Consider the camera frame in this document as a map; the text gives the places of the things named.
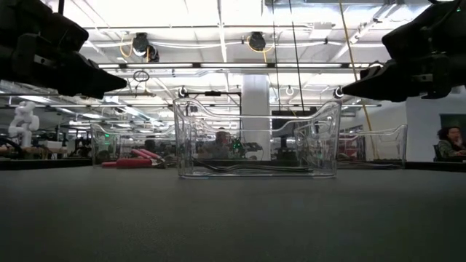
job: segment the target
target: white wall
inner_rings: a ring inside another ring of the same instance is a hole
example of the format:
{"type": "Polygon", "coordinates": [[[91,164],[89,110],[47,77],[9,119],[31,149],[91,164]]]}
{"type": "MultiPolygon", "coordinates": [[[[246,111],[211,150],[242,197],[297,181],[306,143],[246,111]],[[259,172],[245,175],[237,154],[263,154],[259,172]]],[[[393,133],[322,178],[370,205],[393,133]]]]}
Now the white wall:
{"type": "Polygon", "coordinates": [[[409,98],[406,101],[408,118],[408,161],[431,162],[435,156],[433,145],[438,143],[441,128],[440,114],[466,114],[466,92],[450,94],[446,98],[426,100],[409,98]]]}
{"type": "MultiPolygon", "coordinates": [[[[407,123],[405,103],[391,103],[387,101],[377,103],[382,104],[382,107],[367,107],[373,131],[387,130],[407,123]]],[[[340,130],[358,125],[363,125],[364,131],[369,131],[363,109],[359,110],[354,118],[341,118],[340,130]]]]}

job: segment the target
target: person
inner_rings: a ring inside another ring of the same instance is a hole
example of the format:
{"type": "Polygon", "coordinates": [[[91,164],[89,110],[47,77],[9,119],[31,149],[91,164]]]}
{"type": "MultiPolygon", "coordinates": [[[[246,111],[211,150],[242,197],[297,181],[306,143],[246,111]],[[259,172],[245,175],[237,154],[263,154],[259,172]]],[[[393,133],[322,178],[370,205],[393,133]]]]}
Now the person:
{"type": "Polygon", "coordinates": [[[443,158],[466,156],[466,145],[461,138],[459,127],[442,127],[437,132],[438,150],[443,158]]]}
{"type": "Polygon", "coordinates": [[[228,132],[218,131],[214,141],[207,141],[199,148],[198,157],[200,159],[228,159],[230,152],[228,139],[228,132]]]}

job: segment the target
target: ceiling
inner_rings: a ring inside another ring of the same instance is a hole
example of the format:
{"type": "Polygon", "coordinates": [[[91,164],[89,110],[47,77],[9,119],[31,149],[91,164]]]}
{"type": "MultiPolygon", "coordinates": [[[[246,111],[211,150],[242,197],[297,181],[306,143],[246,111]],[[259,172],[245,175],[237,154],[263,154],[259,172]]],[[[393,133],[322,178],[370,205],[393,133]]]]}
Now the ceiling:
{"type": "MultiPolygon", "coordinates": [[[[55,12],[58,0],[44,0],[55,12]]],[[[64,15],[89,32],[89,40],[81,53],[96,63],[143,63],[144,58],[130,53],[131,38],[146,32],[160,55],[161,63],[349,63],[350,53],[340,7],[336,0],[67,0],[64,15]],[[263,33],[268,52],[253,52],[247,40],[251,32],[263,33]]],[[[342,8],[355,63],[384,62],[390,59],[381,43],[383,35],[403,25],[423,10],[428,1],[345,1],[342,8]]],[[[156,108],[138,108],[141,115],[152,120],[169,122],[173,114],[162,105],[171,104],[184,87],[188,92],[220,90],[236,92],[243,86],[242,76],[248,71],[203,71],[194,69],[148,69],[151,78],[145,83],[134,81],[135,70],[109,69],[126,78],[130,88],[118,90],[119,96],[106,100],[48,97],[50,104],[152,104],[156,108]]],[[[280,96],[282,103],[299,103],[299,92],[287,94],[288,88],[303,90],[304,103],[324,103],[333,98],[333,90],[355,80],[351,70],[319,70],[316,72],[267,71],[271,103],[280,96]]],[[[3,92],[27,92],[43,95],[54,90],[27,85],[0,84],[3,92]]],[[[198,97],[203,103],[231,104],[229,108],[212,108],[239,113],[235,98],[198,97]]],[[[15,104],[22,98],[5,103],[15,104]]],[[[357,101],[345,98],[345,103],[357,101]]],[[[115,113],[112,108],[68,108],[84,114],[91,111],[107,119],[133,119],[133,115],[115,113]]],[[[76,114],[60,111],[68,117],[76,114]]],[[[41,118],[47,122],[48,116],[41,118]]]]}

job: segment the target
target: clear plastic container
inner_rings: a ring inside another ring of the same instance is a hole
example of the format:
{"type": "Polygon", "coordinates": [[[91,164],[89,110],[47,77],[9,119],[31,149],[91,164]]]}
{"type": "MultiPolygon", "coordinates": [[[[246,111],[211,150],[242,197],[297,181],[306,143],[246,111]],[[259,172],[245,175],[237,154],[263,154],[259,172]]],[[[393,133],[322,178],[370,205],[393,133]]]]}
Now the clear plastic container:
{"type": "Polygon", "coordinates": [[[191,98],[173,108],[182,177],[336,174],[340,102],[311,116],[215,114],[191,98]]]}
{"type": "Polygon", "coordinates": [[[340,133],[339,168],[403,168],[406,163],[408,126],[340,133]]]}
{"type": "Polygon", "coordinates": [[[164,158],[175,158],[175,128],[161,132],[118,132],[91,124],[92,164],[115,162],[120,158],[134,157],[131,150],[145,148],[164,158]]]}

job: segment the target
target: woman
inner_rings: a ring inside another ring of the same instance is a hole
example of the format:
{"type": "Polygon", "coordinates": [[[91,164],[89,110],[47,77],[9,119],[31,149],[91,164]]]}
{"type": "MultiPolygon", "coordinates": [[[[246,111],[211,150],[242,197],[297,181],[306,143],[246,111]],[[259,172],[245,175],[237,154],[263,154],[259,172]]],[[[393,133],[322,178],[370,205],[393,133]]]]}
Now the woman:
{"type": "Polygon", "coordinates": [[[443,158],[466,156],[466,145],[461,138],[459,127],[442,127],[437,132],[438,150],[443,158]]]}

